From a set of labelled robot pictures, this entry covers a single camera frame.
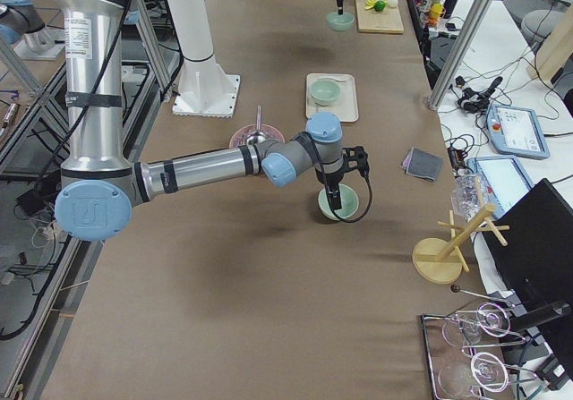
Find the green lime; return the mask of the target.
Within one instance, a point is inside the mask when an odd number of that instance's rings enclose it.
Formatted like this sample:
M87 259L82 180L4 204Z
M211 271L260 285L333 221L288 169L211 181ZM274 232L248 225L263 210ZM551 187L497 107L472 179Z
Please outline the green lime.
M387 2L386 2L386 1L384 1L384 0L379 0L379 1L377 1L377 2L374 4L373 9L374 9L375 12L381 13L381 12L386 8L386 6L387 6Z

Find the wine glass upper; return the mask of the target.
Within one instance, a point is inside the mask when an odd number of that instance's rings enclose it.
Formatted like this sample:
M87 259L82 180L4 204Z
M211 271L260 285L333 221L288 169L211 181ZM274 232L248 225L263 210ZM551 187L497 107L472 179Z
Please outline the wine glass upper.
M485 341L502 338L510 331L509 315L498 304L485 302L472 311L456 311L445 318L444 340L455 347L485 345Z

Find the beige serving tray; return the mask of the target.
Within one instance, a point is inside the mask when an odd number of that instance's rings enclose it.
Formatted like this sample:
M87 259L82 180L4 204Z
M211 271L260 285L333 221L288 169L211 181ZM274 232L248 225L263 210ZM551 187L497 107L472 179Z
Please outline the beige serving tray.
M311 86L318 80L334 81L339 87L338 98L328 106L318 105L311 95ZM347 73L308 73L306 75L305 116L312 117L317 112L331 112L341 123L355 123L359 119L355 77Z

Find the wooden mug tree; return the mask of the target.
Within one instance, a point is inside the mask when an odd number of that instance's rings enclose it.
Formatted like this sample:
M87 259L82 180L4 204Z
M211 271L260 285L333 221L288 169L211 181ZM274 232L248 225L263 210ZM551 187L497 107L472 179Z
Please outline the wooden mug tree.
M449 211L449 221L439 225L450 230L450 239L426 238L419 241L412 254L412 260L417 272L426 280L439 285L447 285L456 281L462 272L469 267L460 246L474 233L490 232L503 246L508 244L502 235L509 230L508 226L496 226L492 221L496 204L491 201L481 207L469 221Z

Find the aluminium frame post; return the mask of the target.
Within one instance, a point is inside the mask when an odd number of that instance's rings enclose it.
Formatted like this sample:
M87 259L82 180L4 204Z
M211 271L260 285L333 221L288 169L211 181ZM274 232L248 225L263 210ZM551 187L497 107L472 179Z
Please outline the aluminium frame post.
M492 0L474 0L466 15L462 30L460 31L454 47L449 53L440 76L436 81L432 93L428 99L428 107L432 111L437 111L444 99L449 85L453 82L458 68L465 58L466 51L471 45L475 33L483 21L484 15L488 12Z

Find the grey folded cloth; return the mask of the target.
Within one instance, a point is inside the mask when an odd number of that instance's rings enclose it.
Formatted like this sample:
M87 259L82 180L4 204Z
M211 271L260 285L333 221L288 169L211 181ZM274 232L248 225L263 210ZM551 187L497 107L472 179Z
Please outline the grey folded cloth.
M435 182L443 165L441 157L424 150L411 148L402 162L406 174Z

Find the wine glass lower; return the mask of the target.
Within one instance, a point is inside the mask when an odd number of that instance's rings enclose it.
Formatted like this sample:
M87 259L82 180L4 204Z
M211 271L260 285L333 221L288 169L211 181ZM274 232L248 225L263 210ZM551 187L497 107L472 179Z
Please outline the wine glass lower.
M438 374L441 390L453 399L489 399L509 384L505 365L492 353L476 353L470 360L445 365Z

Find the teach pendant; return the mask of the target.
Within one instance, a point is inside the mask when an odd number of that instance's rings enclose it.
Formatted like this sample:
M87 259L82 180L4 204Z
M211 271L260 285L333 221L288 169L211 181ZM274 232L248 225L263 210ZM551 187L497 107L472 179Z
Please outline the teach pendant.
M534 187L534 182L516 156L471 157L466 164L483 177L488 197L496 204L493 214L496 219L502 217Z
M491 104L486 125L493 147L501 154L547 159L550 150L533 109Z

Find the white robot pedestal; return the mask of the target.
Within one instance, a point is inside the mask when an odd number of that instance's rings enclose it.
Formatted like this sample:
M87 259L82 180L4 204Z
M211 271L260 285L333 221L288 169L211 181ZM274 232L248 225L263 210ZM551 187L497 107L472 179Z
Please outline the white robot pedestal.
M205 0L167 0L184 59L173 113L229 118L241 78L218 64Z

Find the black monitor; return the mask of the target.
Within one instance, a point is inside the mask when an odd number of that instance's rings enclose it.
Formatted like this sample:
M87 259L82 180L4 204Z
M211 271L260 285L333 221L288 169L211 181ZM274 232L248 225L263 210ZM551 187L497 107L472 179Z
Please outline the black monitor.
M526 313L514 329L538 327L560 365L572 375L572 208L542 179L499 219L508 244L483 235L505 286Z

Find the teach pendant near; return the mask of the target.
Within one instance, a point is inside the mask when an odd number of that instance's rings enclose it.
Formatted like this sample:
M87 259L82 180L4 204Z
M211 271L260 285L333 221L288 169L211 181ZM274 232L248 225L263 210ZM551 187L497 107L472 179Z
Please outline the teach pendant near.
M466 164L483 177L488 197L496 204L493 214L496 219L502 217L534 187L534 182L516 156L471 157Z

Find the lemon slice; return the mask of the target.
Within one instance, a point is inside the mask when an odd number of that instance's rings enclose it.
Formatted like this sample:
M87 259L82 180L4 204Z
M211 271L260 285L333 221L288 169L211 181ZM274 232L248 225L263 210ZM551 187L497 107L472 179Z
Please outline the lemon slice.
M379 0L365 0L364 9L371 10L379 2Z

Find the wine glass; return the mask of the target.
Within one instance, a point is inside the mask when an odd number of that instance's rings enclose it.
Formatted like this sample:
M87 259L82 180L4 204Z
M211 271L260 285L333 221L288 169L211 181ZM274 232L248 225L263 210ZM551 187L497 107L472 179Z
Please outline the wine glass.
M441 390L453 399L489 399L509 384L505 365L492 353L476 353L470 360L445 365L438 374Z
M456 311L445 318L444 340L455 347L485 345L485 341L502 338L510 331L509 315L498 304L485 302L472 311Z

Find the teach pendant far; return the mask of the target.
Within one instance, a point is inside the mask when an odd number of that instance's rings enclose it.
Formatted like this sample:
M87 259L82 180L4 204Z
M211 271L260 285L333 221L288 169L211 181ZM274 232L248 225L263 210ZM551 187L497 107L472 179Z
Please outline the teach pendant far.
M501 154L547 159L550 150L533 109L491 104L486 125L493 147Z

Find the pink bowl with ice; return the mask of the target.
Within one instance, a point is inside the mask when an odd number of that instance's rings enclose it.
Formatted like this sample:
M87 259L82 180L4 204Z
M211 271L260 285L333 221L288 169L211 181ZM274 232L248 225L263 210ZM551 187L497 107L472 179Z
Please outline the pink bowl with ice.
M254 132L256 129L255 124L246 125L240 129L238 129L231 137L229 141L230 148L236 148L241 145L245 145L245 140L249 134ZM285 141L283 134L275 127L263 123L261 125L261 131L266 134L269 139L278 140L281 142Z

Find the bamboo cutting board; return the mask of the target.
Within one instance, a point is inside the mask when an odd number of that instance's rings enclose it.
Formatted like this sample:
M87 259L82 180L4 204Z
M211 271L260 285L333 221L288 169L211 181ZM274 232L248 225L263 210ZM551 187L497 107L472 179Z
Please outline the bamboo cutting board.
M356 21L361 33L403 34L404 25L398 6L386 7L381 12L365 10L366 0L355 0Z

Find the green bowl on tray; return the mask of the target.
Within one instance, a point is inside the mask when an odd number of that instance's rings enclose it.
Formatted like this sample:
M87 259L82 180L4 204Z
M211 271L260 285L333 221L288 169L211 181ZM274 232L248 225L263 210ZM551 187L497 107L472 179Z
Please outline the green bowl on tray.
M340 87L333 80L320 79L309 87L310 97L319 106L330 106L340 95Z

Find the green bowl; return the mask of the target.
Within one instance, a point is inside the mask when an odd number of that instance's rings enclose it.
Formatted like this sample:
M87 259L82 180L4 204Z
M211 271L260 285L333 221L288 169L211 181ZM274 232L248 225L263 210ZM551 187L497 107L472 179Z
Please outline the green bowl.
M310 97L319 106L330 106L340 95L340 87L333 80L320 79L309 87Z
M326 15L326 22L331 30L346 31L355 23L355 17L349 12L331 12Z
M341 209L336 209L335 213L342 219L349 219L355 214L359 208L359 198L356 192L349 186L341 183L339 186ZM318 204L321 213L331 220L338 221L338 218L332 213L329 208L327 194L324 189L321 189L318 194Z

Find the metal ice scoop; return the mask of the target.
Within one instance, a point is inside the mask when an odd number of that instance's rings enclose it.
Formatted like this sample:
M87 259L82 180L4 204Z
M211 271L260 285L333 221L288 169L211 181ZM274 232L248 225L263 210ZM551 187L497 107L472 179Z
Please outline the metal ice scoop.
M261 105L257 106L255 129L249 132L244 140L246 145L254 145L256 143L263 142L267 140L268 135L262 130L262 112Z

